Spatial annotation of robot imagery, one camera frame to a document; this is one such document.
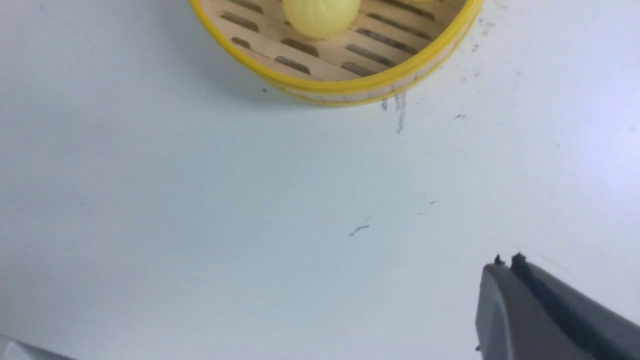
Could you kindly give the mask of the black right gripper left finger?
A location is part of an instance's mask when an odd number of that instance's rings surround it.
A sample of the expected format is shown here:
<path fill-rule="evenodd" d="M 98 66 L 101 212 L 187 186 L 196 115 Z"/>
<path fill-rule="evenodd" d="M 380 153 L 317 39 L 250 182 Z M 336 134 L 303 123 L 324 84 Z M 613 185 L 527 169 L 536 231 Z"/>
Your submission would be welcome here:
<path fill-rule="evenodd" d="M 592 360 L 554 323 L 500 255 L 484 265 L 475 315 L 483 360 Z"/>

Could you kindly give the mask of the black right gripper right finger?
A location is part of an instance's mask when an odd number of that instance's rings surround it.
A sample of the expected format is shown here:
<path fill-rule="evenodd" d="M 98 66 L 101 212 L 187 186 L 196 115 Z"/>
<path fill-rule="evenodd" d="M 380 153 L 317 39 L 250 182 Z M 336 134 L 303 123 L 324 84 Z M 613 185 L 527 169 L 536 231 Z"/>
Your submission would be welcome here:
<path fill-rule="evenodd" d="M 551 321 L 594 360 L 637 360 L 639 326 L 517 253 L 510 271 L 540 303 Z"/>

